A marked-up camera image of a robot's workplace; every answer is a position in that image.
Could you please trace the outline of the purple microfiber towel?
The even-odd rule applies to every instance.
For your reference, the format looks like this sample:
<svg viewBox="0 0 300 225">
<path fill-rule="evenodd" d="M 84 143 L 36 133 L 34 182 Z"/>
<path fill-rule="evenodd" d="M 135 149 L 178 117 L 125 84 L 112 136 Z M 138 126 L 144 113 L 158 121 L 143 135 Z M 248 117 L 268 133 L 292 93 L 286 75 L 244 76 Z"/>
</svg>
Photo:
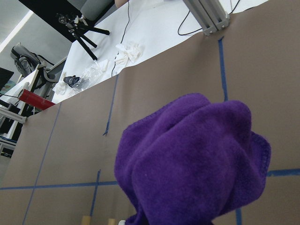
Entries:
<svg viewBox="0 0 300 225">
<path fill-rule="evenodd" d="M 116 180 L 136 213 L 127 225 L 210 225 L 258 199 L 271 147 L 240 101 L 184 95 L 129 125 Z"/>
</svg>

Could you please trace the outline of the white crumpled cloth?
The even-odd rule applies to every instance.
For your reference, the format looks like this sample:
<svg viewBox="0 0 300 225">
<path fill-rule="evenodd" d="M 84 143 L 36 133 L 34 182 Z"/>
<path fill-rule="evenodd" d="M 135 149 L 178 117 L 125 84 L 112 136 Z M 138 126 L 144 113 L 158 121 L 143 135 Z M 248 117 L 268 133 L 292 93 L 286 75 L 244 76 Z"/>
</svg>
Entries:
<svg viewBox="0 0 300 225">
<path fill-rule="evenodd" d="M 136 42 L 117 44 L 118 53 L 114 59 L 116 65 L 126 66 L 129 62 L 136 62 L 143 54 L 144 47 Z"/>
</svg>

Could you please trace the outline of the clear plastic bag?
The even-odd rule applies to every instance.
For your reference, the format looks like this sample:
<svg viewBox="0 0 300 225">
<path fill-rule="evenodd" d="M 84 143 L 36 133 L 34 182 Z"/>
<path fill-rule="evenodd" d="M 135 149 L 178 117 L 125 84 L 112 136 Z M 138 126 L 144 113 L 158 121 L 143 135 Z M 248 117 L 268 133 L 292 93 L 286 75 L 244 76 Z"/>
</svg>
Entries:
<svg viewBox="0 0 300 225">
<path fill-rule="evenodd" d="M 82 90 L 98 84 L 107 72 L 109 60 L 93 61 L 82 73 Z"/>
</svg>

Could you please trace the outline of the black tripod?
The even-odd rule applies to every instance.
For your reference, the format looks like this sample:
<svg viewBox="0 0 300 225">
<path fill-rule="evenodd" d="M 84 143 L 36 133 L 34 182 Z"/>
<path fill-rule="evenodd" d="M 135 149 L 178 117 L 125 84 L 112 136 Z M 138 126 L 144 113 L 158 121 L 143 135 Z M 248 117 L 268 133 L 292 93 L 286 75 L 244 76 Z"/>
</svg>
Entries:
<svg viewBox="0 0 300 225">
<path fill-rule="evenodd" d="M 78 16 L 72 17 L 69 15 L 63 15 L 60 13 L 56 14 L 58 22 L 64 24 L 68 29 L 69 33 L 78 41 L 78 43 L 83 47 L 87 54 L 94 60 L 97 61 L 97 56 L 92 52 L 92 50 L 87 46 L 86 43 L 94 48 L 97 48 L 97 44 L 85 36 L 84 31 L 93 31 L 96 33 L 110 35 L 108 30 L 99 29 L 93 26 L 89 26 L 83 17 Z"/>
</svg>

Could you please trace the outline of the red cylinder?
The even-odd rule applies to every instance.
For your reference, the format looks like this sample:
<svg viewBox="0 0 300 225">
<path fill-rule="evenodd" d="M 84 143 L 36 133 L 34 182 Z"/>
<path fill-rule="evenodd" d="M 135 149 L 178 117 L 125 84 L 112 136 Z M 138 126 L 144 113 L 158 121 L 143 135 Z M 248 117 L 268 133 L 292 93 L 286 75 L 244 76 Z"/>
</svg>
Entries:
<svg viewBox="0 0 300 225">
<path fill-rule="evenodd" d="M 45 110 L 55 105 L 55 103 L 26 89 L 19 93 L 18 99 L 40 110 Z"/>
</svg>

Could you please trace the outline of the grey backpack on chair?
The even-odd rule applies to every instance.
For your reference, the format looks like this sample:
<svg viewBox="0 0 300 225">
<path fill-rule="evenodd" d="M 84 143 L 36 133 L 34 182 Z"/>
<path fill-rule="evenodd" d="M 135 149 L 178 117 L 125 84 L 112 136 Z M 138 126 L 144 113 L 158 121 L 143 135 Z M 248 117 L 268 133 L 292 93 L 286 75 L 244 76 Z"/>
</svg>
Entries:
<svg viewBox="0 0 300 225">
<path fill-rule="evenodd" d="M 38 65 L 46 67 L 50 64 L 54 66 L 54 64 L 45 57 L 29 51 L 20 42 L 11 49 L 10 56 L 14 60 L 18 72 L 24 78 L 32 73 Z"/>
</svg>

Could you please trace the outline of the aluminium frame post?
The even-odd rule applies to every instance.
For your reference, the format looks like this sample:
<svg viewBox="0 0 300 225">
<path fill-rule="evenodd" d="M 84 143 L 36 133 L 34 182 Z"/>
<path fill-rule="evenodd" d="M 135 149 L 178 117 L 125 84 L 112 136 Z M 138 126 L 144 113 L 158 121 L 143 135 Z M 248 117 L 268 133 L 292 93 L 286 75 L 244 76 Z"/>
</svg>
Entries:
<svg viewBox="0 0 300 225">
<path fill-rule="evenodd" d="M 227 28 L 230 16 L 218 0 L 183 0 L 206 36 Z"/>
</svg>

